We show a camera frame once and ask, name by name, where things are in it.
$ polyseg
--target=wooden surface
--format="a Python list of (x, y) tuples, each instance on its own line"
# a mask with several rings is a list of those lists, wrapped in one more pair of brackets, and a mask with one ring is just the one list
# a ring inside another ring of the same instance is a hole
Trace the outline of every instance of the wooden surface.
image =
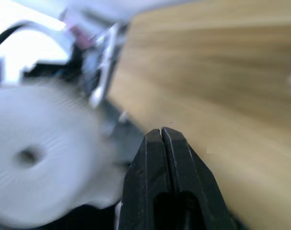
[(135, 18), (110, 99), (185, 135), (252, 229), (291, 229), (291, 0), (212, 0)]

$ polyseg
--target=wood grain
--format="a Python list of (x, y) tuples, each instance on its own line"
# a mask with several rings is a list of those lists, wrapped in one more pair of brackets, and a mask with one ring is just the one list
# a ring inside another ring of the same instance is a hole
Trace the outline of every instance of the wood grain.
[(109, 98), (186, 136), (233, 212), (291, 229), (291, 0), (212, 0), (135, 18)]

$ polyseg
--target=white object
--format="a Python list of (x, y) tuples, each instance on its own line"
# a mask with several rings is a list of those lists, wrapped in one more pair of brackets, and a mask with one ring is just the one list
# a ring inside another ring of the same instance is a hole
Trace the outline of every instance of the white object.
[(0, 87), (0, 223), (33, 228), (121, 195), (125, 172), (101, 118), (53, 83)]

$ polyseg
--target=wooden table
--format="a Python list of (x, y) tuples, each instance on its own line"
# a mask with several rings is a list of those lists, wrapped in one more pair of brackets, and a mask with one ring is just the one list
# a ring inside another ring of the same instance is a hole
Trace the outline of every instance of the wooden table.
[(185, 135), (253, 229), (291, 229), (291, 0), (209, 0), (131, 25), (109, 99)]

